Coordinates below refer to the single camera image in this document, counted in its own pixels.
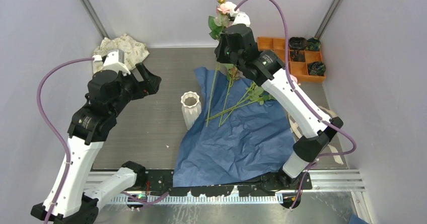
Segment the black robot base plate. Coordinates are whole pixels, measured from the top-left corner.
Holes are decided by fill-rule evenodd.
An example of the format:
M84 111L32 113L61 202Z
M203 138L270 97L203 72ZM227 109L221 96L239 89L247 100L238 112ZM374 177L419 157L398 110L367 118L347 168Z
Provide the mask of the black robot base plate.
M207 197L229 196L234 188L239 192L239 197L247 196L272 196L278 192L290 191L294 193L298 190L300 182L297 181L290 186L285 186L279 180L276 172L269 172L250 180L229 184L197 186L197 187L173 187L173 170L171 169L151 169L146 171L146 182L136 184L126 191L141 191L143 194L160 196L168 192L170 196L192 196Z

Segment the beige printed ribbon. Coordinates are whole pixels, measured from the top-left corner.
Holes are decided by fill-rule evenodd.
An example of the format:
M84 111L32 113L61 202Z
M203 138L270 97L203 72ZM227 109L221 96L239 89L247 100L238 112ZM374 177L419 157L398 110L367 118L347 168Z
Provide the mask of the beige printed ribbon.
M322 111L324 111L325 113L327 113L330 117L337 117L337 114L335 112L333 112L332 110L329 110L323 106L318 106L320 109L322 109ZM290 124L290 129L291 129L291 133L294 136L295 141L298 141L303 135L300 133L300 129L299 129L299 125L294 121L294 119L292 118L292 116L287 113L287 118ZM338 150L336 147L332 146L331 144L328 145L331 153L333 154L337 154ZM339 164L339 165L344 165L344 162L342 160L341 156L333 156L334 161Z

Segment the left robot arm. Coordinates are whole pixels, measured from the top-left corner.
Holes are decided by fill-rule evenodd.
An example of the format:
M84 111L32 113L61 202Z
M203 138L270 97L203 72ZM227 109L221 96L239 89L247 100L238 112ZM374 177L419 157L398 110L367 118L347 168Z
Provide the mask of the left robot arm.
M93 162L103 147L117 117L132 100L156 94L161 78L142 63L136 65L142 80L122 70L106 69L88 82L86 103L72 116L63 164L48 197L35 204L31 215L44 222L93 223L99 211L114 196L133 188L141 190L148 177L144 166L125 162L116 173L85 190Z

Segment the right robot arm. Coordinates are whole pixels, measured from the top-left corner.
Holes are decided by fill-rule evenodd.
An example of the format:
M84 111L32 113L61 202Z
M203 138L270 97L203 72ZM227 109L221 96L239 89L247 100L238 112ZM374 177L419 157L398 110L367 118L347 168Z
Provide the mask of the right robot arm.
M316 107L287 76L283 61L271 50L258 50L254 39L222 34L215 54L218 62L235 65L246 78L272 95L299 125L303 136L294 144L279 176L282 187L294 188L299 175L330 143L343 121Z

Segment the blue wrapping paper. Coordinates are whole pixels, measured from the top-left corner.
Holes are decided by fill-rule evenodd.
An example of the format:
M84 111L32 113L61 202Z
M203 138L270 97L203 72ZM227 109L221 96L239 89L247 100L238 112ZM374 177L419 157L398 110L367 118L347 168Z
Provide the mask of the blue wrapping paper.
M279 170L293 151L294 137L287 114L276 100L235 110L219 127L220 118L205 120L214 70L194 70L204 98L202 111L184 135L173 174L174 187L209 186L249 180ZM234 82L228 106L240 99L251 81ZM218 73L211 114L221 111L228 79Z

